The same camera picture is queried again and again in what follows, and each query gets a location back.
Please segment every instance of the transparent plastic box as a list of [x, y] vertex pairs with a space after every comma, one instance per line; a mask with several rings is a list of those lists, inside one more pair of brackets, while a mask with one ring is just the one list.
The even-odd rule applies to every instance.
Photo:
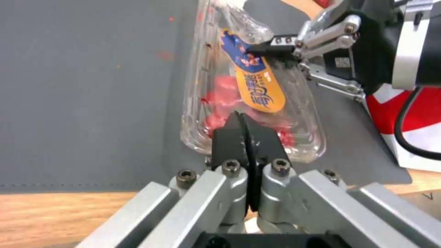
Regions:
[[213, 130], [238, 111], [273, 128], [292, 161], [311, 162], [323, 154], [325, 136], [297, 65], [245, 53], [250, 44], [272, 37], [240, 8], [199, 1], [182, 114], [187, 146], [210, 154]]

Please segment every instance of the black cable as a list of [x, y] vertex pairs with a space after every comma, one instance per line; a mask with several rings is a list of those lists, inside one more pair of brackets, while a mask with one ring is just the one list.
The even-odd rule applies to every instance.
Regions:
[[422, 89], [421, 87], [416, 87], [415, 90], [412, 92], [412, 94], [409, 96], [409, 98], [404, 103], [403, 107], [401, 108], [400, 113], [398, 114], [398, 117], [395, 120], [394, 135], [395, 135], [397, 142], [407, 151], [409, 151], [415, 155], [418, 155], [420, 157], [423, 157], [423, 158], [441, 160], [441, 153], [423, 150], [418, 147], [415, 147], [415, 146], [409, 144], [409, 142], [407, 142], [403, 136], [404, 119], [405, 119], [410, 107], [414, 103], [415, 99], [418, 97], [419, 93], [421, 92], [421, 89]]

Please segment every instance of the bolt head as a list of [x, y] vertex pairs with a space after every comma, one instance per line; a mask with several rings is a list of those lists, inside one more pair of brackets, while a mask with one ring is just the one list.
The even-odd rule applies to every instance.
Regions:
[[352, 25], [347, 25], [344, 28], [344, 32], [347, 33], [347, 34], [352, 34], [354, 31], [355, 31], [355, 27], [352, 26]]
[[234, 178], [240, 173], [240, 163], [235, 159], [228, 159], [222, 163], [222, 174], [226, 177]]
[[294, 44], [295, 44], [295, 46], [296, 46], [297, 48], [302, 48], [302, 47], [304, 46], [303, 41], [298, 41], [298, 40], [296, 40], [296, 41], [294, 42]]
[[176, 185], [179, 188], [189, 189], [197, 179], [195, 171], [190, 169], [183, 169], [176, 175]]
[[272, 171], [280, 177], [286, 177], [289, 174], [290, 168], [290, 162], [283, 158], [277, 158], [271, 162]]
[[322, 171], [322, 174], [327, 177], [331, 182], [333, 182], [335, 185], [338, 185], [340, 182], [340, 176], [333, 172], [332, 170], [326, 169]]

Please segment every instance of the blue label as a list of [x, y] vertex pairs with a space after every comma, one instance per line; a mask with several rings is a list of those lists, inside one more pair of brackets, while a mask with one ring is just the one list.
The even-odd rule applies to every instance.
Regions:
[[222, 49], [230, 56], [231, 60], [242, 70], [250, 73], [260, 72], [266, 69], [261, 57], [246, 54], [250, 44], [242, 41], [237, 35], [223, 32]]

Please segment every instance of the red and white object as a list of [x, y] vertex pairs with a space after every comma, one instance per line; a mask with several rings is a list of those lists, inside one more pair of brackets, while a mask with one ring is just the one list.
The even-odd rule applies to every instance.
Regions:
[[[393, 134], [395, 119], [410, 94], [384, 84], [366, 97], [365, 107], [401, 167], [441, 172], [441, 161], [408, 152]], [[441, 89], [424, 88], [420, 92], [404, 119], [403, 135], [413, 146], [441, 152]]]

